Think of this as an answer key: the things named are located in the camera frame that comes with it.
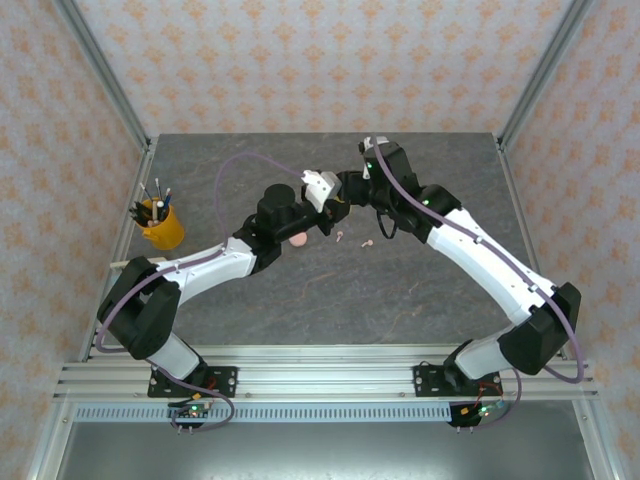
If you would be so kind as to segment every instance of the yellow pen holder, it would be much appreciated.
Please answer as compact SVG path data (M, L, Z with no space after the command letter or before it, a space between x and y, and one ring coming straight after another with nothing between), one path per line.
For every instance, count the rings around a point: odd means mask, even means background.
M152 208L151 200L145 200L142 202L149 210ZM140 227L142 229L142 236L151 241L151 244L158 250L171 250L176 248L184 239L184 227L178 220L173 205L169 204L169 214L158 225L153 227Z

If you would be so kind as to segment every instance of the marker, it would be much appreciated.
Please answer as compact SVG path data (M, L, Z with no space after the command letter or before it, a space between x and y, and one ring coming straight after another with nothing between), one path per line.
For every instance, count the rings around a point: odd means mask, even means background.
M136 202L136 209L142 217L151 218L151 209L140 202Z
M144 227L145 218L140 214L140 212L137 209L132 207L129 209L129 213L131 214L131 218L133 218L138 225Z
M164 202L162 200L158 200L156 202L156 205L158 206L158 223L164 221L163 215L164 215Z
M147 190L147 187L144 186L144 183L140 182L140 188L144 190L144 193L147 194L147 197L149 197L149 200L153 202L153 198L151 198L151 195L149 195L149 191Z
M160 190L160 180L156 178L156 188L158 189L158 198L162 201L162 190Z

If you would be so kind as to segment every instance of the cable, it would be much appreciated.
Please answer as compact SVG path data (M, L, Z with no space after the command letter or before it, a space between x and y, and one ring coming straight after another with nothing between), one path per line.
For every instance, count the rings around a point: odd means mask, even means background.
M518 372L518 370L516 370L515 368L512 368L511 370L513 371L513 374L516 377L516 384L517 384L516 398L513 401L513 404L511 404L508 407L507 411L497 420L494 420L492 422L485 423L485 424L480 424L477 427L464 427L464 430L469 430L473 432L475 430L484 430L489 427L493 427L494 425L497 425L503 422L504 419L507 418L509 415L511 415L511 412L513 412L513 410L515 410L516 407L520 404L520 399L522 398L522 378L520 377L520 373ZM472 402L450 402L450 405L454 405L454 406L473 405L473 403Z
M214 430L216 428L223 427L227 423L229 423L231 421L231 419L233 418L233 416L236 414L235 405L229 399L229 397L227 397L226 395L223 395L220 392L214 392L213 390L209 390L207 388L196 387L195 385L191 385L189 383L183 382L179 378L176 378L173 375L171 375L169 372L167 372L162 367L159 367L158 365L155 365L152 362L149 362L149 363L151 363L151 365L156 366L160 373L162 373L165 377L167 377L169 380L171 380L176 385L180 385L181 387L188 388L189 390L194 390L196 392L204 393L205 395L209 395L209 396L211 396L213 398L219 398L221 400L224 400L227 403L227 405L229 405L229 408L231 408L231 411L229 412L229 414L227 415L227 417L224 420L221 420L219 422L216 422L216 423L213 423L213 424L210 424L210 425L203 425L202 427L199 427L196 430L192 430L193 432L206 432L208 430ZM189 406L184 406L184 407L182 407L182 408L180 408L180 409L178 409L178 410L173 412L173 414L171 415L171 426L173 428L175 428L176 430L179 430L180 426L176 422L176 417L178 415L180 415L181 413L186 412L188 409L189 409Z
M243 157L253 157L253 158L257 158L259 160L263 160L267 163L270 163L273 166L276 166L282 170L284 170L287 173L290 173L291 175L294 175L298 178L302 178L303 174L300 172L297 172L295 170L290 169L289 167L286 167L285 165L282 165L281 163L277 162L276 160L264 156L264 155L260 155L257 153L252 153L252 152L244 152L244 153L239 153L237 155L233 155L232 157L228 158L220 167L220 170L218 170L218 174L216 175L216 180L213 186L213 201L214 201L214 212L215 215L218 219L218 223L220 225L220 228L222 230L222 233L224 235L224 241L222 243L222 246L216 250L215 252L213 252L211 255L207 255L205 257L202 257L200 259L196 259L196 260L192 260L190 262L185 262L183 264L180 265L180 268L189 268L189 267L193 267L196 265L200 265L202 263L208 262L210 260L213 260L214 258L220 256L227 248L227 243L229 241L229 235L227 233L227 229L226 229L226 225L222 216L222 213L220 211L220 196L219 196L219 192L220 192L220 180L222 179L222 176L226 170L226 168L233 162L235 162L236 160L243 158ZM111 312L109 312L109 315L107 315L107 318L105 319L105 321L102 323L102 327L100 328L100 330L98 331L98 335L96 337L96 349L101 352L101 353L121 353L121 352L126 352L127 349L126 348L107 348L103 345L104 342L104 337L107 333L107 331L109 330L109 326L111 325L111 323L113 322L114 318L118 315L118 313L120 312L120 310L122 309L122 307L124 307L124 305L131 300L131 298L136 295L138 292L140 292L144 287L146 287L147 285L149 285L151 282L153 282L154 280L160 278L161 276L173 272L175 270L177 270L177 266L170 266L167 268L163 268L162 270L159 270L155 273L153 273L152 275L148 276L147 278L145 278L144 280L142 280L140 283L136 284L131 290L129 290L126 295L124 295L120 301L118 301L118 303L115 304L115 306L113 307L113 309L111 310ZM200 392L200 393L204 393L206 395L210 395L211 397L214 398L219 398L221 400L224 400L229 407L231 408L231 411L229 412L229 415L227 416L227 418L225 418L224 420L214 423L212 425L206 425L206 426L202 426L200 428L198 428L197 430L195 430L196 432L205 432L208 430L213 430L215 428L220 428L223 425L226 425L227 423L229 423L231 421L231 419L233 418L233 416L235 415L236 409L235 406L233 405L233 402L226 396L223 395L219 392L214 392L213 390L209 390L206 388L201 388L198 387L196 385L191 385L189 383L186 383L182 380L180 380L179 378L176 378L174 376L172 376L169 372L167 372L166 370L164 370L163 368L161 368L158 365L155 365L152 362L149 362L152 365L154 365L155 367L158 368L158 370L160 371L160 373L162 373L165 377L167 377L169 380L171 380L173 383L175 383L176 385L180 385L181 387L187 388L189 390L193 390L196 392ZM176 423L176 417L177 415L179 415L182 411L184 411L183 409L179 409L177 411L175 411L171 417L171 425L178 429L178 431L180 431L180 427L178 426L178 424Z
M380 232L382 232L382 236L384 238L386 238L387 240L391 240L396 236L396 232L398 231L398 224L396 222L393 222L391 233L387 233L387 229L384 228L384 223L382 223L382 215L380 214L380 212L376 212L376 218L378 219L378 226L380 227Z
M393 187L396 189L396 191L402 197L404 197L404 199L407 200L407 202L409 202L411 205L413 205L419 211L421 211L422 213L425 213L426 215L430 216L434 220L437 220L437 221L443 223L444 225L447 225L447 226L453 228L454 230L457 230L458 232L466 235L467 237L471 238L472 240L476 239L476 235L473 232L467 230L466 228L464 228L461 225L458 225L455 222L452 222L451 220L443 217L442 215L434 212L430 208L428 208L425 205L423 205L422 203L418 202L411 195L409 195L409 193L404 188L402 188L402 185L400 185L400 183L398 183L398 181L395 179L395 177L393 176L393 174L389 170L389 167L387 166L386 162L384 161L384 157L382 156L382 152L380 152L380 147L378 146L378 141L377 141L377 138L376 138L375 135L371 136L371 143L373 145L373 150L374 150L374 152L376 154L376 158L378 160L378 163L380 164L380 168L382 169L382 171L384 172L385 176L387 177L387 180L389 180L389 182L391 182L391 185L393 185ZM493 253L496 257L498 257L500 260L502 260L511 270L513 270L513 272L516 275L518 275L527 284L527 286L532 287L532 286L535 285L534 282L523 271L521 271L513 263L513 261L511 261L511 259L508 256L506 256L504 253L502 253L500 251L500 249L496 248L491 242L481 242L480 245L483 245L491 253ZM569 337L569 340L571 341L571 345L573 346L573 349L575 351L576 363L577 363L577 366L578 366L578 372L577 372L575 377L567 377L567 376L561 374L560 372L555 371L554 369L552 369L551 367L548 367L548 366L545 366L544 369L547 372L551 373L554 377L556 377L556 378L558 378L560 380L563 380L563 381L565 381L567 383L580 383L584 378L584 360L583 360L582 350L580 349L580 345L578 344L578 339L576 338L576 335L575 335L573 329L571 328L571 324L569 323L569 320L565 316L564 312L556 304L556 302L554 302L551 299L551 297L549 297L545 292L543 292L541 288L536 288L535 293L538 294L538 296L541 297L551 307L553 312L556 314L556 316L560 320L560 323L562 323L562 326L564 327L565 331L567 332L567 336Z

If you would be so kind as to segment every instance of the metal frame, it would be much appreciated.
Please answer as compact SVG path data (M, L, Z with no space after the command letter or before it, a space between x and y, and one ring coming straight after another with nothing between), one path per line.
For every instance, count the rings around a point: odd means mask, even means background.
M55 480L57 478L77 408L77 404L73 402L51 405L27 479Z
M80 44L85 57L93 67L100 83L107 91L113 105L122 117L129 134L138 146L143 149L149 144L149 137L144 131L144 127L138 118L135 110L131 106L120 82L113 73L107 58L100 45L96 41L87 21L82 15L82 11L75 0L53 0L58 7L58 11L67 21L69 29Z
M142 155L140 157L138 173L136 174L133 183L129 187L129 195L128 200L125 205L123 205L122 214L120 216L120 227L118 228L117 240L111 250L111 262L120 262L126 259L127 250L129 249L129 243L131 243L131 236L135 230L135 225L129 219L129 205L131 205L134 201L140 200L142 198L142 191L138 188L139 183L146 183L147 178L149 176L149 170L151 169L151 162L153 160L153 155L156 151L156 145L158 144L158 138L153 138L149 145L144 148ZM107 295L110 288L109 278L111 275L111 269L109 266L106 267L104 273L104 284L102 286L102 290L100 291L100 295L96 298L96 302L94 308L91 310L93 312L98 311L98 307L102 302L102 299ZM87 327L87 331L84 336L84 340L82 341L82 347L80 349L80 353L78 355L79 362L85 362L89 357L89 350L91 349L94 341L94 337L96 335L96 318L91 318L90 324Z
M209 365L239 367L235 402L403 402L424 401L414 394L411 367L422 361L442 364L456 345L351 346L195 346ZM573 361L550 362L566 375ZM128 354L100 354L92 350L86 363L65 364L54 401L166 402L146 395L149 364ZM596 398L591 368L586 379L571 385L546 371L522 375L523 400ZM505 399L516 395L512 371L502 372ZM431 401L475 400L475 397L433 397Z
M531 268L533 268L535 272L540 273L540 263L538 263L538 257L536 256L536 251L533 248L533 240L531 239L531 233L529 232L529 228L527 227L527 220L524 216L522 203L520 202L518 190L516 189L516 184L513 180L513 174L511 173L511 167L509 166L509 158L507 157L507 153L501 148L500 142L495 136L494 139L496 141L498 158L500 159L500 164L502 165L502 172L504 173L504 178L507 182L507 188L509 189L509 195L511 196L511 202L513 203L513 208L516 212L516 218L518 219L518 224L520 225L520 232L522 233L524 246L527 250L529 263L531 265Z
M234 423L386 423L450 422L448 402L379 403L235 403ZM214 403L205 414L182 416L180 423L200 423L203 418L219 421L229 415L224 402ZM75 423L162 423L171 410L159 403L96 402L82 403Z
M620 457L613 448L602 401L575 400L573 408L595 480L632 478L630 472L624 471Z
M582 24L584 15L593 4L593 0L573 0L569 10L560 22L547 50L542 55L529 83L524 89L520 100L511 113L502 134L498 138L498 143L503 150L509 148L513 143L524 121L533 110L533 107L544 89L547 81L552 76L556 65L562 54L566 51L574 34Z

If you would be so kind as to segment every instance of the metal ventilation grille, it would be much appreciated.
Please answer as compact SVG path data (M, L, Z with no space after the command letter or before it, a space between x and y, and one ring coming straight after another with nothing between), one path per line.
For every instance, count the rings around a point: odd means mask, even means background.
M226 405L199 418L180 422L201 423L226 417ZM157 423L167 422L169 409L156 403L86 403L76 411L76 422ZM332 403L332 404L237 404L236 423L357 423L357 422L442 422L451 420L447 402Z

